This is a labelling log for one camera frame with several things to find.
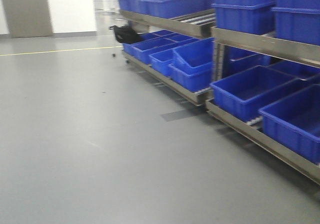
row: gray floor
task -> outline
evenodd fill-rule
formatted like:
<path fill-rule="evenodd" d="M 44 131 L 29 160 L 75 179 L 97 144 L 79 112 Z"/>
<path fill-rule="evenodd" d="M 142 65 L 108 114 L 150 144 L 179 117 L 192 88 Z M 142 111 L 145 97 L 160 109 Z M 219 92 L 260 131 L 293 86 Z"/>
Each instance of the gray floor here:
<path fill-rule="evenodd" d="M 114 44 L 3 39 L 0 52 Z M 1 224 L 320 223 L 319 186 L 120 50 L 0 56 Z"/>

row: doorway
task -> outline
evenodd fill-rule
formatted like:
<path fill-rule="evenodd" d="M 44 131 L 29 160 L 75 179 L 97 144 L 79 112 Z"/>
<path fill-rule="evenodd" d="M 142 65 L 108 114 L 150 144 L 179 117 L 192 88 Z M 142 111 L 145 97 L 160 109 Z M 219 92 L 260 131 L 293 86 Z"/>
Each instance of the doorway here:
<path fill-rule="evenodd" d="M 52 36 L 48 0 L 2 0 L 12 38 Z"/>

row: white wall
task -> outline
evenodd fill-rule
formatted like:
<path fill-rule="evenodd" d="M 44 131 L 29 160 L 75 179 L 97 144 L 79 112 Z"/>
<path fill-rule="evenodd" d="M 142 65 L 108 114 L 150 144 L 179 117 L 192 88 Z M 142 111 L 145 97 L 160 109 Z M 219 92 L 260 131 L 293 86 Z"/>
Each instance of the white wall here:
<path fill-rule="evenodd" d="M 5 10 L 2 4 L 2 0 L 0 0 L 0 34 L 8 34 L 7 21 L 5 18 Z"/>
<path fill-rule="evenodd" d="M 54 33 L 96 31 L 94 0 L 48 0 Z"/>

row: baseboard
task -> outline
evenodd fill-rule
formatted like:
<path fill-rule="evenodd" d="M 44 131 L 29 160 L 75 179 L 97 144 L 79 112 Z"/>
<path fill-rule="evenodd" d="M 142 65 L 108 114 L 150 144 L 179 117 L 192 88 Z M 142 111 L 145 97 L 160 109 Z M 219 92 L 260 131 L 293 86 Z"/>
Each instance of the baseboard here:
<path fill-rule="evenodd" d="M 70 33 L 54 33 L 54 38 L 71 38 L 71 37 L 83 37 L 83 36 L 96 36 L 96 31 L 88 32 L 70 32 Z"/>
<path fill-rule="evenodd" d="M 10 34 L 0 34 L 0 38 L 10 38 Z"/>

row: stainless steel shelf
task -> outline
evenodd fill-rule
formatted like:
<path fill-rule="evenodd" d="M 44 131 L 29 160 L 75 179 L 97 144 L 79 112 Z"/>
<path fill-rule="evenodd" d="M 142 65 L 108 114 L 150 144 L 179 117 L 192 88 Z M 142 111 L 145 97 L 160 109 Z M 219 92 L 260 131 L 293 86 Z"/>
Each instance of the stainless steel shelf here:
<path fill-rule="evenodd" d="M 211 28 L 215 42 L 273 57 L 320 67 L 320 46 L 274 38 L 274 33 L 255 35 L 222 28 Z"/>
<path fill-rule="evenodd" d="M 280 160 L 284 161 L 285 163 L 320 185 L 319 166 L 311 163 L 307 159 L 291 151 L 282 144 L 276 142 L 272 138 L 260 132 L 256 127 L 249 126 L 230 113 L 222 110 L 214 104 L 214 100 L 207 100 L 205 102 L 205 105 L 210 115 L 227 124 L 240 134 L 244 135 L 254 143 L 258 144 Z"/>
<path fill-rule="evenodd" d="M 133 64 L 137 65 L 138 67 L 142 68 L 146 72 L 148 72 L 150 75 L 152 75 L 155 79 L 159 80 L 161 83 L 175 91 L 177 94 L 181 95 L 185 99 L 187 99 L 189 102 L 191 102 L 195 106 L 202 106 L 205 104 L 205 101 L 208 98 L 211 98 L 212 92 L 210 88 L 206 88 L 203 90 L 200 90 L 198 92 L 191 92 L 185 88 L 183 88 L 181 85 L 177 84 L 176 82 L 172 81 L 170 78 L 165 77 L 158 71 L 154 70 L 150 65 L 147 65 L 145 63 L 142 63 L 138 59 L 134 58 L 130 54 L 122 51 L 124 57 L 132 62 Z"/>
<path fill-rule="evenodd" d="M 216 23 L 214 9 L 208 9 L 175 18 L 160 18 L 141 13 L 120 10 L 120 14 L 126 19 L 150 26 L 168 29 L 196 38 L 211 36 L 211 27 Z"/>

